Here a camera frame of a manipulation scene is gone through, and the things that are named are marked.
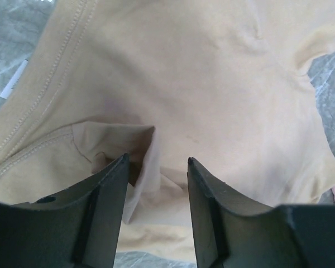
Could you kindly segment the beige t-shirt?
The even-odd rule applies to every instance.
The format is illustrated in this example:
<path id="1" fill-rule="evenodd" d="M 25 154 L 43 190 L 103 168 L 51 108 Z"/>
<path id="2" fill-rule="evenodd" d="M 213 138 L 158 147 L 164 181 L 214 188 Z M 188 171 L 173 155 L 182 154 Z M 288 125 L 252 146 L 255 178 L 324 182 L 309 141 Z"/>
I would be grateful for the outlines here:
<path id="1" fill-rule="evenodd" d="M 35 202 L 128 153 L 118 251 L 194 262 L 197 158 L 271 207 L 335 185 L 308 77 L 335 1 L 57 1 L 0 108 L 0 202 Z"/>

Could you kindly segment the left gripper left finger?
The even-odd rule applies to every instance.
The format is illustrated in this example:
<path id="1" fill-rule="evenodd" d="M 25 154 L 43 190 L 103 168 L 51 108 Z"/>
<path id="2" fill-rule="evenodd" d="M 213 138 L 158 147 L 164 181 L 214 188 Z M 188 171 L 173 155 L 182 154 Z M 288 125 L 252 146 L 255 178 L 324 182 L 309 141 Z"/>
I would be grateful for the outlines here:
<path id="1" fill-rule="evenodd" d="M 112 267 L 130 161 L 34 203 L 0 202 L 0 267 Z"/>

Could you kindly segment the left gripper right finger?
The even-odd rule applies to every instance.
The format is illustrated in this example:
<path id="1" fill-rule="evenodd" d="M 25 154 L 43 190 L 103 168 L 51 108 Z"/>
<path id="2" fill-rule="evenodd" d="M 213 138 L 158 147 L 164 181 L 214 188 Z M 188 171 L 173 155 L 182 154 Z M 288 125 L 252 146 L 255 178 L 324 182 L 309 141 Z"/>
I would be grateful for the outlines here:
<path id="1" fill-rule="evenodd" d="M 335 267 L 335 205 L 269 207 L 195 158 L 187 177 L 198 267 Z"/>

